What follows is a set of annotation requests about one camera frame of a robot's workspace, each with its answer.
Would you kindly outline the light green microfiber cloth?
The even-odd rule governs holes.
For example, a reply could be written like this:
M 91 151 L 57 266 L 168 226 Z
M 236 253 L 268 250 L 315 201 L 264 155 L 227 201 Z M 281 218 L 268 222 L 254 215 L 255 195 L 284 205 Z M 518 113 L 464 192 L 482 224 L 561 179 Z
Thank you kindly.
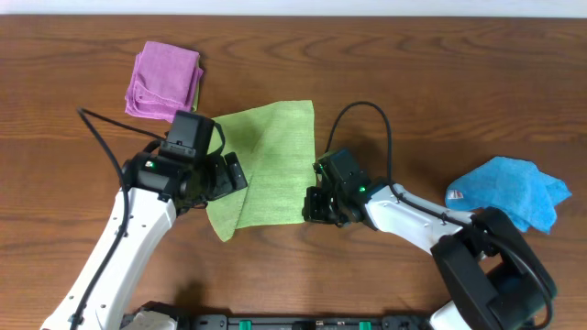
M 280 101 L 215 121 L 226 138 L 223 153 L 236 153 L 248 182 L 206 207 L 218 237 L 226 242 L 240 228 L 303 223 L 305 192 L 316 183 L 313 103 Z

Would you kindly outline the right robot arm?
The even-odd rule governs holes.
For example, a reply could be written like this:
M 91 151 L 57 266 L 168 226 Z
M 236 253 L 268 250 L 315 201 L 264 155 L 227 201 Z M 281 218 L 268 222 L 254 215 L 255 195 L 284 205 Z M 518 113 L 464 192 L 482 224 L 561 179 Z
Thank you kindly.
M 521 233 L 501 210 L 454 211 L 384 178 L 372 180 L 346 149 L 313 165 L 306 222 L 362 223 L 430 254 L 450 300 L 428 319 L 431 329 L 547 328 L 557 288 Z

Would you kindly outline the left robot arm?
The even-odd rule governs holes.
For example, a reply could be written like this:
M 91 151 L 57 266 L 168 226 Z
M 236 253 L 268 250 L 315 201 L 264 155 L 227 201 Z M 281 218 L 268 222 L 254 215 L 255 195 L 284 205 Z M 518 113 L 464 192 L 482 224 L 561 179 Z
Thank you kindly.
M 162 304 L 128 314 L 148 261 L 178 216 L 242 190 L 248 183 L 235 153 L 210 152 L 222 126 L 179 111 L 165 137 L 114 166 L 120 189 L 89 259 L 45 329 L 188 329 L 188 317 Z

